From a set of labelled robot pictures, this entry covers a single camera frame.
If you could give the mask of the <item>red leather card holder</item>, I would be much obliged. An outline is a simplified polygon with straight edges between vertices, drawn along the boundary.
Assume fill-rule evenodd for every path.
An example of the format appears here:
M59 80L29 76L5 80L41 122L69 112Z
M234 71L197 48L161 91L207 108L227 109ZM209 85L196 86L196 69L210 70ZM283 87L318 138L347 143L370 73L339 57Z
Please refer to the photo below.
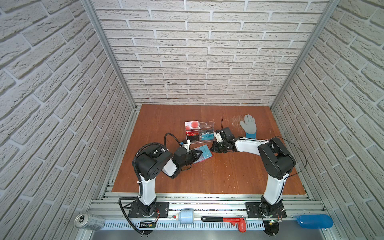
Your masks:
M195 148L195 150L197 151L199 158L194 162L194 164L203 162L213 157L213 154L207 145Z

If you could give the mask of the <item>clear acrylic card display stand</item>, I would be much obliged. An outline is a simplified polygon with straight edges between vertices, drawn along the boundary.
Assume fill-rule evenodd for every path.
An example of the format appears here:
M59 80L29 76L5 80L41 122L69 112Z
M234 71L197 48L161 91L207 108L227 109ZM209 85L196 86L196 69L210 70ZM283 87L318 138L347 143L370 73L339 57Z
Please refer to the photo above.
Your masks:
M212 142L214 140L215 123L213 121L185 122L186 139L191 144Z

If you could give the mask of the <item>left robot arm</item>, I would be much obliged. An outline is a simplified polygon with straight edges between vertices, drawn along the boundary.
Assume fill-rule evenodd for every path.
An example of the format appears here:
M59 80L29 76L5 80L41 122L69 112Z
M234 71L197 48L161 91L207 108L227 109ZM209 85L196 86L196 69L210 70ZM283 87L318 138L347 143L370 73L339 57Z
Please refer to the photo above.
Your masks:
M176 178L182 171L191 167L203 151L179 147L171 153L160 143L149 143L141 147L133 159L133 167L139 183L139 203L145 208L151 208L156 202L156 177L165 173L171 179Z

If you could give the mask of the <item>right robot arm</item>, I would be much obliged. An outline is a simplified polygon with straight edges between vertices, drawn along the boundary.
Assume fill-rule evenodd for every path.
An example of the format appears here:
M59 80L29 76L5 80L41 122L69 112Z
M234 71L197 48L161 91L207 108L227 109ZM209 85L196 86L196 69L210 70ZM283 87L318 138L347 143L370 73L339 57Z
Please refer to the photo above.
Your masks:
M215 153L244 152L260 156L268 173L261 203L274 207L282 202L285 183L296 161L279 138L257 140L255 134L248 133L236 138L229 128L215 131L214 138L211 151Z

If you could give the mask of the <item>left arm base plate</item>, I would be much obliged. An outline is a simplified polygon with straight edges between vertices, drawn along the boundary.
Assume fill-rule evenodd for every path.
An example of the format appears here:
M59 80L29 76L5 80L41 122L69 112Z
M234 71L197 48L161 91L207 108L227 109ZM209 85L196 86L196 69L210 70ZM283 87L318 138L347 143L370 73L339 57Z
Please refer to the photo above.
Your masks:
M154 202L149 206L139 200L129 206L129 218L167 218L169 214L169 202Z

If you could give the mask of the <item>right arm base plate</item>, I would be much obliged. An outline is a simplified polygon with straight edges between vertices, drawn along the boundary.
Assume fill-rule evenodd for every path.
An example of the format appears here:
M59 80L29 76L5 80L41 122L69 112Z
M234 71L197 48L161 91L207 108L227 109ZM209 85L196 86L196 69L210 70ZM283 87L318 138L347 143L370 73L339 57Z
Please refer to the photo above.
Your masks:
M284 219L287 217L287 213L282 201L275 205L270 205L268 202L247 202L246 211L249 218Z

